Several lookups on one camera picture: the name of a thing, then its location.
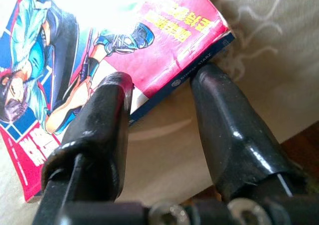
cloth surface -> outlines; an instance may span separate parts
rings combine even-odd
[[[6,7],[0,1],[2,13]],[[237,82],[279,142],[317,121],[318,0],[212,1],[237,36],[214,60]],[[3,143],[0,166],[0,224],[31,224],[38,202],[24,202]],[[210,185],[186,83],[130,129],[126,180],[118,201],[182,202]]]

cartoon man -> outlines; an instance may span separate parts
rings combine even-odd
[[[88,76],[70,85],[78,43],[76,18],[52,0],[22,0],[13,26],[11,73],[0,79],[0,120],[13,123],[29,107],[48,133],[60,133],[90,97],[90,79],[98,64],[112,53],[132,53],[150,46],[154,34],[138,23],[129,34],[104,30],[88,59]],[[53,58],[50,109],[38,87],[47,62]]]

book spine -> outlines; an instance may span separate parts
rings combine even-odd
[[[169,83],[167,83],[160,91],[158,91],[152,98],[138,108],[131,114],[130,125],[134,124],[137,120],[147,114],[155,105],[160,103],[167,97],[173,90],[185,82],[191,75],[193,75],[198,68],[205,62],[210,60],[214,55],[221,51],[224,47],[234,40],[232,33],[227,34],[216,43],[209,46],[193,63],[191,63],[185,70],[181,71]]]

character's hand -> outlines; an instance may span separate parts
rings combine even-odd
[[[91,77],[88,76],[82,83],[80,83],[80,76],[77,78],[76,84],[69,97],[70,109],[75,109],[85,105],[91,96]]]

book cover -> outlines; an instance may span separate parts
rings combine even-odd
[[[133,124],[233,38],[209,0],[17,0],[0,38],[0,131],[25,200],[105,76],[132,77]]]

